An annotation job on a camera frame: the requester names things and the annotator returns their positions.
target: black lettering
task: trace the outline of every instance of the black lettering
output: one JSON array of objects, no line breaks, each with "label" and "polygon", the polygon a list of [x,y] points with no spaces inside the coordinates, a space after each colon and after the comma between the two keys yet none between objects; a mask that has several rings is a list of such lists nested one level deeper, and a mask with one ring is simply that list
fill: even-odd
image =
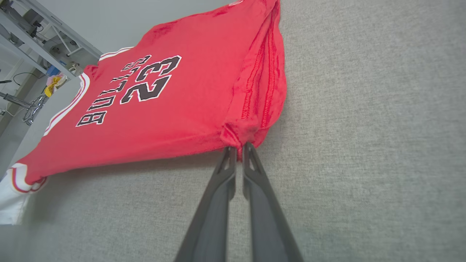
[{"label": "black lettering", "polygon": [[110,89],[110,90],[107,90],[107,91],[102,91],[102,93],[100,93],[99,96],[101,95],[104,95],[104,94],[107,94],[107,93],[111,93],[111,92],[120,92],[121,90],[123,90],[123,87],[124,85],[126,84],[128,80],[123,80],[121,81],[120,85],[118,86],[118,88],[115,88],[115,89]]},{"label": "black lettering", "polygon": [[125,65],[121,71],[128,70],[128,69],[132,68],[133,66],[145,64],[147,62],[147,60],[149,60],[150,57],[152,57],[152,56],[151,55],[146,55],[143,58],[139,58],[135,62],[132,62],[132,63],[129,63],[129,64]]},{"label": "black lettering", "polygon": [[173,69],[175,69],[178,66],[178,62],[180,59],[181,59],[181,56],[177,55],[177,56],[163,60],[161,62],[162,65],[166,65],[166,64],[170,64],[170,65],[167,68],[165,68],[160,75],[163,76],[163,75],[170,73]]},{"label": "black lettering", "polygon": [[164,89],[165,85],[167,84],[168,80],[170,79],[171,75],[165,76],[162,78],[157,79],[152,85],[152,90],[149,90],[149,85],[147,82],[136,84],[129,88],[126,91],[126,94],[120,101],[120,104],[127,103],[133,97],[133,92],[137,92],[139,101],[145,101],[153,98],[157,98],[162,90]]},{"label": "black lettering", "polygon": [[92,123],[102,124],[106,113],[107,113],[107,111],[95,112],[95,113],[91,113],[91,114],[85,114],[79,120],[76,127],[82,126],[82,125],[87,125],[87,124],[92,124]]},{"label": "black lettering", "polygon": [[136,82],[143,81],[146,78],[146,76],[150,73],[159,72],[161,67],[162,65],[160,64],[160,62],[153,63],[144,67],[141,70],[141,72],[139,72],[139,75],[137,75]]},{"label": "black lettering", "polygon": [[91,111],[97,108],[102,108],[102,107],[109,107],[113,104],[114,99],[115,99],[115,96],[96,99],[92,103],[92,105],[89,107],[88,111]]},{"label": "black lettering", "polygon": [[141,67],[138,66],[138,67],[135,67],[135,68],[131,69],[131,70],[130,70],[131,75],[133,75],[133,73],[136,72],[136,71],[138,71],[140,68],[141,68]]},{"label": "black lettering", "polygon": [[123,78],[128,78],[130,76],[131,75],[124,75],[124,76],[120,76],[120,77],[115,77],[115,78],[112,79],[112,81],[110,81],[110,83],[114,82],[114,81],[118,81],[118,80],[123,79]]}]

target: red basketball jersey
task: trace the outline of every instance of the red basketball jersey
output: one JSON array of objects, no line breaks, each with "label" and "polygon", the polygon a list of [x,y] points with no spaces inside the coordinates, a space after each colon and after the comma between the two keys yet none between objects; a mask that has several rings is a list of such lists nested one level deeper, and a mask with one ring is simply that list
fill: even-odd
[{"label": "red basketball jersey", "polygon": [[36,190],[76,168],[258,146],[286,94],[279,10],[278,0],[238,1],[104,54],[37,147],[7,171],[13,189]]}]

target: gray fabric surface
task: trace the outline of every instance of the gray fabric surface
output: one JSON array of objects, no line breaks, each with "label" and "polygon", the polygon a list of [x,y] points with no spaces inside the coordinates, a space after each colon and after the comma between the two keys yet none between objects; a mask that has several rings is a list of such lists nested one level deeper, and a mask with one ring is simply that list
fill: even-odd
[{"label": "gray fabric surface", "polygon": [[[465,261],[465,2],[283,0],[280,27],[288,96],[258,153],[305,260]],[[24,226],[0,227],[2,261],[172,261],[218,157],[57,175]],[[241,178],[235,262],[251,255]]]}]

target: metal stand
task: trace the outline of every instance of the metal stand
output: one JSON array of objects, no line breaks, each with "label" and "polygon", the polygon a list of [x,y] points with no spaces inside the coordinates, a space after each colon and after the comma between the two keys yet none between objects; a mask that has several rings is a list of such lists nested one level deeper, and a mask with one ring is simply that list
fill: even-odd
[{"label": "metal stand", "polygon": [[[47,60],[50,64],[55,66],[58,70],[68,76],[70,79],[73,79],[75,76],[66,69],[58,60],[55,59],[47,50],[44,49],[41,45],[39,45],[30,35],[28,35],[17,23],[14,21],[8,14],[0,11],[0,24],[3,25],[9,32],[17,36],[21,41],[27,44],[32,50],[38,53],[41,57]],[[43,72],[44,69],[38,65],[37,63],[33,63],[39,71]]]},{"label": "metal stand", "polygon": [[45,68],[43,68],[41,65],[39,65],[36,61],[34,61],[34,59],[32,59],[30,56],[28,56],[26,53],[24,53],[23,50],[17,48],[13,43],[11,43],[7,38],[5,38],[1,34],[0,34],[0,44],[4,45],[6,48],[8,48],[12,52],[14,52],[15,55],[17,55],[18,57],[24,59],[24,61],[26,61],[28,64],[34,66],[41,73],[43,73],[43,74],[47,73],[47,70]]},{"label": "metal stand", "polygon": [[[9,83],[9,82],[11,82],[11,80],[0,81],[0,83]],[[48,97],[45,94],[38,96],[31,103],[28,103],[10,94],[4,94],[2,92],[0,92],[0,97],[3,97],[3,99],[9,102],[17,104],[18,106],[26,108],[26,113],[24,114],[23,122],[29,126],[32,125],[32,123],[34,122],[35,116],[37,115],[37,113],[39,113],[42,107],[44,107],[45,102],[48,100]]]},{"label": "metal stand", "polygon": [[20,0],[21,3],[24,3],[32,10],[36,11],[41,17],[49,21],[57,30],[63,32],[68,37],[73,39],[79,47],[82,47],[86,51],[88,51],[92,56],[95,58],[99,58],[102,55],[102,52],[91,45],[87,40],[81,37],[78,33],[76,33],[73,29],[67,26],[63,21],[58,19],[54,14],[48,11],[43,5],[41,5],[36,0]]},{"label": "metal stand", "polygon": [[[175,262],[224,262],[236,149],[227,147],[207,184]],[[302,262],[301,253],[251,143],[243,147],[243,194],[251,207],[254,262]]]},{"label": "metal stand", "polygon": [[60,38],[60,40],[62,41],[63,45],[65,45],[66,50],[68,50],[68,54],[67,54],[66,56],[70,56],[70,55],[72,55],[72,54],[74,54],[74,53],[76,53],[77,51],[79,51],[79,50],[82,49],[82,46],[80,46],[79,44],[77,44],[77,45],[78,45],[78,48],[75,49],[75,50],[73,50],[73,51],[71,51],[71,50],[69,49],[68,45],[66,44],[66,41],[65,41],[65,40],[63,39],[63,37],[60,35],[60,32],[57,30],[57,28],[54,27],[54,26],[52,26],[52,28],[53,28],[53,30],[55,31],[55,33],[58,35],[58,37]]}]

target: yellow object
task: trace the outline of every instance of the yellow object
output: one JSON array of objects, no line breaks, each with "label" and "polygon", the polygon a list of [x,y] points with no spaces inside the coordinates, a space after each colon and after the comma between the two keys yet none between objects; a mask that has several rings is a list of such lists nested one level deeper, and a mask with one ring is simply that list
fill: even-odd
[{"label": "yellow object", "polygon": [[54,87],[60,81],[61,78],[62,78],[61,76],[54,77],[53,82],[45,88],[44,93],[46,96],[48,97],[52,96],[52,94],[54,93]]}]

